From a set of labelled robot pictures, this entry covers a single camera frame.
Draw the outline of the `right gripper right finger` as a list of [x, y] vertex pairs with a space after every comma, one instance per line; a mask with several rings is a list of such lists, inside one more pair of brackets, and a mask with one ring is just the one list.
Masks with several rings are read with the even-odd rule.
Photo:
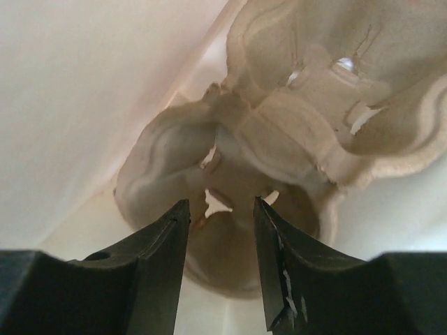
[[294, 227], [260, 198], [254, 223], [269, 332], [446, 333], [445, 253], [353, 258]]

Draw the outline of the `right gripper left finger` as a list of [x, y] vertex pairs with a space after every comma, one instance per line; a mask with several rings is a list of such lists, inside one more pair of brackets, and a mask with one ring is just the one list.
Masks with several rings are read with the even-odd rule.
[[84, 260], [1, 252], [2, 334], [172, 334], [189, 202]]

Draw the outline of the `single cardboard cup carrier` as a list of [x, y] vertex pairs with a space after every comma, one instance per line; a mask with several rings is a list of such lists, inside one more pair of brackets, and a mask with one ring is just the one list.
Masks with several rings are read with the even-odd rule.
[[186, 276], [253, 299], [257, 197], [330, 243], [349, 193], [445, 153], [446, 2], [248, 1], [226, 54], [223, 82], [144, 128], [115, 202], [140, 229], [187, 199]]

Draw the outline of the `kraft paper bag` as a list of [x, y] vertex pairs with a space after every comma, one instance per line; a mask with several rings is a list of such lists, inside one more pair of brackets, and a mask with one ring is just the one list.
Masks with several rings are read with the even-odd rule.
[[[245, 1], [1, 1], [1, 249], [80, 258], [129, 235], [115, 173], [178, 94], [226, 76]], [[446, 251], [446, 155], [340, 206], [335, 246]], [[267, 334], [261, 301], [185, 279], [175, 334]]]

